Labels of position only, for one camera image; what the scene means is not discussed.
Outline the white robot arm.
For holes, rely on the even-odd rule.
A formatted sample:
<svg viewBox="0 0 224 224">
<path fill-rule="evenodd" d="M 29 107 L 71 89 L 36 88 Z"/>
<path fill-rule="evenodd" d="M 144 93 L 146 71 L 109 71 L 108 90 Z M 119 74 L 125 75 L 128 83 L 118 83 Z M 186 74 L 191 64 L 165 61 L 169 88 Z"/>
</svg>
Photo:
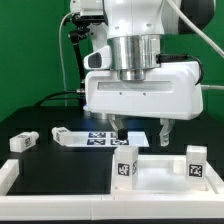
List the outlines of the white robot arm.
<svg viewBox="0 0 224 224">
<path fill-rule="evenodd" d="M 177 120 L 203 110 L 203 68 L 190 55 L 161 52 L 165 34 L 203 34 L 216 0 L 71 0 L 73 22 L 91 35 L 85 57 L 87 109 L 106 113 L 120 139 L 127 131 L 116 117 L 158 118 L 160 144 L 169 144 Z"/>
</svg>

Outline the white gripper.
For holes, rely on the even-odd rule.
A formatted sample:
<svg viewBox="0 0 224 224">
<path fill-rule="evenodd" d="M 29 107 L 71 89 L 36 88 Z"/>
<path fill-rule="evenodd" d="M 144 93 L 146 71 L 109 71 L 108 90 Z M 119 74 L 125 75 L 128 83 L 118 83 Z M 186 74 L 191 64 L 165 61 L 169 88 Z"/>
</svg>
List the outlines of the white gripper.
<svg viewBox="0 0 224 224">
<path fill-rule="evenodd" d="M 197 62 L 163 63 L 146 71 L 143 81 L 121 81 L 111 68 L 112 53 L 105 46 L 84 58 L 87 107 L 95 113 L 163 118 L 160 145 L 169 145 L 175 121 L 190 120 L 203 110 L 200 67 Z M 116 116 L 109 118 L 118 140 L 128 138 L 128 130 Z"/>
</svg>

